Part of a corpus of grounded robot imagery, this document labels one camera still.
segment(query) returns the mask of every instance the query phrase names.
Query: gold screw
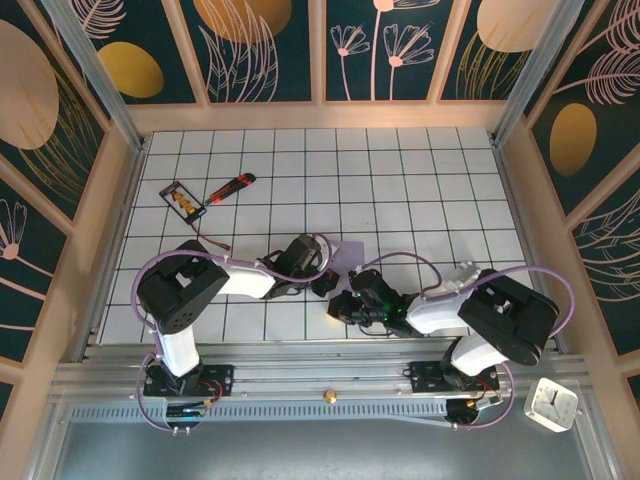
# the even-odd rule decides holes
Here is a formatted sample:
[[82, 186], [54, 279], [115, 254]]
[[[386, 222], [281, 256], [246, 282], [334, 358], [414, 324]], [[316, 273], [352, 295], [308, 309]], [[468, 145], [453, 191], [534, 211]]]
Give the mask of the gold screw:
[[324, 401], [330, 405], [333, 405], [338, 401], [338, 394], [336, 393], [335, 390], [329, 389], [326, 392], [324, 392]]

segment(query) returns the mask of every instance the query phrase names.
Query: mounting plate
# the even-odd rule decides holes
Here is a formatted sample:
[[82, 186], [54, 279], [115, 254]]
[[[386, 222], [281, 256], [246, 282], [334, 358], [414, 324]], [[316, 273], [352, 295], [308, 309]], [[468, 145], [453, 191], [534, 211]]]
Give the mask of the mounting plate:
[[177, 395], [166, 385], [169, 383], [167, 373], [160, 365], [152, 365], [147, 367], [147, 382], [144, 385], [145, 397], [211, 397], [211, 390], [208, 385], [200, 382], [209, 383], [217, 393], [218, 382], [222, 386], [222, 396], [231, 395], [233, 388], [233, 365], [203, 365], [202, 373], [198, 378], [198, 383], [191, 390], [185, 391], [183, 395]]
[[[453, 385], [445, 381], [442, 376], [442, 371], [440, 370], [439, 361], [410, 362], [406, 376], [411, 380], [413, 393], [460, 392], [460, 390], [456, 390]], [[500, 390], [500, 381], [498, 380], [495, 367], [484, 369], [478, 377], [481, 377], [494, 390]], [[483, 390], [484, 385], [478, 380], [475, 380], [469, 387], [462, 391], [482, 392]]]

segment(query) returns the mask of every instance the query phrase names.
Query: grid mat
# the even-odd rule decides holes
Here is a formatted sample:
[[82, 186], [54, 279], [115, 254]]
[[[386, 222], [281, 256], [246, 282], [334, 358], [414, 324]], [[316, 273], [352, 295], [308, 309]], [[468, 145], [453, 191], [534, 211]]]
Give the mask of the grid mat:
[[[262, 257], [300, 233], [322, 232], [330, 240], [364, 242], [368, 260], [393, 251], [418, 253], [443, 274], [468, 259], [496, 270], [524, 264], [482, 128], [156, 132], [98, 343], [152, 343], [128, 305], [133, 279], [150, 258], [196, 238], [159, 192], [179, 180], [203, 201], [247, 172], [257, 177], [253, 185], [210, 207], [194, 224], [232, 245], [235, 258]], [[400, 293], [435, 281], [412, 259], [390, 258], [377, 268]], [[526, 273], [514, 278], [531, 285]], [[326, 301], [311, 292], [268, 303], [220, 295], [194, 324], [194, 335], [199, 344], [365, 337], [325, 311]], [[468, 333], [456, 328], [431, 336]]]

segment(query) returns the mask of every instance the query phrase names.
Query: alarm clock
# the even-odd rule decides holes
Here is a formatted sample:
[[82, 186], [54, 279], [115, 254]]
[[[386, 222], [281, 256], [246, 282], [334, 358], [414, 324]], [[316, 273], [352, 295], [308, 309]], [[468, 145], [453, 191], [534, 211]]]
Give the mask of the alarm clock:
[[578, 396], [548, 378], [531, 385], [524, 404], [527, 417], [553, 432], [569, 430], [577, 410]]

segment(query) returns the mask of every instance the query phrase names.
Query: gold circle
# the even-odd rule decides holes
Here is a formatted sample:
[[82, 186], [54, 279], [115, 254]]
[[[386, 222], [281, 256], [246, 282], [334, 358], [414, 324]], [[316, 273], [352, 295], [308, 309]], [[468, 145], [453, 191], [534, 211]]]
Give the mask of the gold circle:
[[131, 97], [149, 98], [164, 86], [158, 63], [142, 48], [128, 42], [113, 42], [98, 52], [116, 88]]
[[565, 177], [578, 173], [591, 156], [597, 134], [596, 117], [588, 107], [579, 103], [564, 107], [551, 127], [553, 168]]
[[0, 20], [0, 138], [32, 150], [44, 145], [58, 122], [58, 84], [44, 52], [22, 30]]
[[263, 39], [250, 21], [245, 1], [260, 28], [260, 17], [275, 37], [289, 23], [291, 0], [194, 0], [198, 14], [216, 35], [236, 43], [255, 43]]
[[325, 402], [327, 402], [330, 405], [333, 405], [338, 401], [338, 394], [336, 393], [335, 390], [329, 389], [326, 392], [324, 392], [323, 398]]
[[482, 0], [478, 35], [497, 52], [533, 49], [561, 0]]

